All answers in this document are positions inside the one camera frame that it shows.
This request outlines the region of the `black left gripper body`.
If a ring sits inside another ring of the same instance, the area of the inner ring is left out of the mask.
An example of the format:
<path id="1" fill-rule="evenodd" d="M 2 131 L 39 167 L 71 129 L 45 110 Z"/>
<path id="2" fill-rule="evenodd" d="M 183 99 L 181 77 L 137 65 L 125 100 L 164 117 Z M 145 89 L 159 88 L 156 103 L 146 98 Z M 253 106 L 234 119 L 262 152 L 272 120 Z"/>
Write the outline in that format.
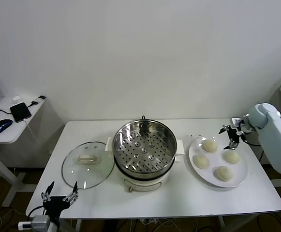
<path id="1" fill-rule="evenodd" d="M 70 203 L 64 201 L 64 196 L 52 196 L 49 201 L 43 202 L 45 214 L 51 219 L 59 219 L 62 211 L 70 207 Z"/>

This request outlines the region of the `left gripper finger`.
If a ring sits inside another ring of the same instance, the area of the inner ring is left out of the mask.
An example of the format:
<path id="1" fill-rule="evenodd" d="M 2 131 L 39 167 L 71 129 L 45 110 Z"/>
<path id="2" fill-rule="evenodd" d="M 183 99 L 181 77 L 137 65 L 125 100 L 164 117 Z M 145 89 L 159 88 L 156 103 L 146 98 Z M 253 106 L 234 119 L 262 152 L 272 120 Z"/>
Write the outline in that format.
<path id="1" fill-rule="evenodd" d="M 75 202 L 77 200 L 77 198 L 78 198 L 78 185 L 77 185 L 77 182 L 75 182 L 75 185 L 73 187 L 73 191 L 69 195 L 65 196 L 63 198 L 63 201 L 65 201 L 65 202 Z"/>
<path id="2" fill-rule="evenodd" d="M 45 192 L 41 193 L 41 198 L 43 201 L 50 201 L 50 193 L 54 186 L 54 181 L 46 188 Z"/>

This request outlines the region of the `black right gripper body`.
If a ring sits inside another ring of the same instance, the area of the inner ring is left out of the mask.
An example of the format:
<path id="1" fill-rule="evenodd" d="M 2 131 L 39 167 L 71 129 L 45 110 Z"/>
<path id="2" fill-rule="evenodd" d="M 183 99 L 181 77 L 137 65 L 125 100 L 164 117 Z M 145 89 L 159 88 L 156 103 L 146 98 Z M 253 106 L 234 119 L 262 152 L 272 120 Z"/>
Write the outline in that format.
<path id="1" fill-rule="evenodd" d="M 234 143 L 239 143 L 239 135 L 237 134 L 237 130 L 232 127 L 228 127 L 228 137 L 230 141 Z"/>

